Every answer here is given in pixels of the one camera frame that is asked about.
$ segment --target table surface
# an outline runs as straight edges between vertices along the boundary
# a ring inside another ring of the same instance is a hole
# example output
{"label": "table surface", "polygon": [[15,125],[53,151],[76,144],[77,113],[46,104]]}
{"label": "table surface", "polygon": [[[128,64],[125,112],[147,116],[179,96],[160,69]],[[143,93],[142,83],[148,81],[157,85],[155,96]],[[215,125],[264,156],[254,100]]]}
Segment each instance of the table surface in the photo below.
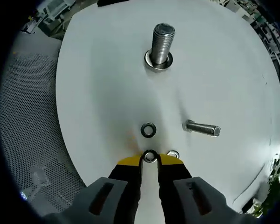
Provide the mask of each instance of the table surface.
{"label": "table surface", "polygon": [[[258,35],[228,9],[204,0],[161,2],[92,5],[73,16],[56,76],[65,145],[86,185],[122,158],[177,150],[190,173],[232,206],[280,151],[276,71]],[[176,35],[172,66],[155,74],[144,54],[158,23]],[[218,125],[221,134],[187,133],[186,119]],[[157,127],[150,139],[140,134],[145,122]],[[156,172],[156,163],[144,164],[136,223],[164,222]]]}

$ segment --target washer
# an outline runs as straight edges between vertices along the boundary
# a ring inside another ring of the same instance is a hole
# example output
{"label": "washer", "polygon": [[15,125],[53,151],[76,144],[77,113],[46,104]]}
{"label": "washer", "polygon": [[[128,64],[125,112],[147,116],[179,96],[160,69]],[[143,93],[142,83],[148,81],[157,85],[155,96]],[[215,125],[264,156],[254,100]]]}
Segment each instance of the washer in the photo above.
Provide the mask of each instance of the washer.
{"label": "washer", "polygon": [[153,163],[157,161],[157,155],[156,151],[149,149],[143,153],[143,159],[145,162]]}
{"label": "washer", "polygon": [[[146,128],[146,127],[151,127],[151,128],[152,128],[152,133],[147,134],[147,133],[145,132],[145,128]],[[155,135],[156,132],[157,132],[157,128],[156,128],[156,126],[155,126],[153,123],[147,122],[147,123],[143,124],[142,127],[141,127],[141,134],[142,134],[145,138],[152,138],[152,137]]]}
{"label": "washer", "polygon": [[171,150],[171,151],[167,152],[167,155],[171,155],[171,156],[174,156],[177,159],[179,159],[179,153],[175,150]]}

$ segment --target bolt thread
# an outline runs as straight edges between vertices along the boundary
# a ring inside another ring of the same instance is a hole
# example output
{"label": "bolt thread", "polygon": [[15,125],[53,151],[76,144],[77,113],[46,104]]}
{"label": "bolt thread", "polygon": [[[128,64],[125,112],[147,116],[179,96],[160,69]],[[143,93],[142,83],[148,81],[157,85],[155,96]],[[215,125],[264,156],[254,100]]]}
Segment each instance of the bolt thread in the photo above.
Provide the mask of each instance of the bolt thread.
{"label": "bolt thread", "polygon": [[204,124],[196,124],[196,123],[187,123],[186,128],[192,130],[194,132],[199,132],[203,134],[208,134],[213,137],[217,137],[220,134],[220,127],[215,125],[204,125]]}
{"label": "bolt thread", "polygon": [[162,64],[166,61],[175,29],[165,23],[156,25],[153,33],[153,44],[150,53],[150,60],[155,64]]}

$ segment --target bolt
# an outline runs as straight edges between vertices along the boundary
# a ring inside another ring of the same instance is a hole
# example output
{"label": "bolt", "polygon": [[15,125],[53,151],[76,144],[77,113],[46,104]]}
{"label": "bolt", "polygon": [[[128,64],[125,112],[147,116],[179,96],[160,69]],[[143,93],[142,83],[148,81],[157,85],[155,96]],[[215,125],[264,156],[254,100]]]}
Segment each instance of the bolt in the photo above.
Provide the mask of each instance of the bolt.
{"label": "bolt", "polygon": [[152,63],[163,64],[167,60],[174,35],[175,29],[166,23],[155,26],[150,53]]}
{"label": "bolt", "polygon": [[182,126],[183,129],[187,132],[194,131],[202,134],[207,134],[212,137],[218,137],[221,131],[221,128],[219,126],[197,124],[192,120],[186,120],[186,122]]}

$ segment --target small bolt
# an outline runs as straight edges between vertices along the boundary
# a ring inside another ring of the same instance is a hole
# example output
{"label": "small bolt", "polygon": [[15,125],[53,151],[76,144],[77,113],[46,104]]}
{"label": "small bolt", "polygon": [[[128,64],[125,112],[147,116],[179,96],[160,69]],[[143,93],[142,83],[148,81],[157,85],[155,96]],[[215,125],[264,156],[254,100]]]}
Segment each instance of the small bolt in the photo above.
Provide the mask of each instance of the small bolt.
{"label": "small bolt", "polygon": [[150,53],[152,63],[162,64],[167,60],[174,35],[175,29],[166,23],[160,23],[155,26]]}
{"label": "small bolt", "polygon": [[187,132],[194,131],[202,134],[207,134],[212,137],[218,137],[221,132],[221,128],[219,126],[197,124],[192,120],[186,120],[186,122],[182,125],[182,127]]}

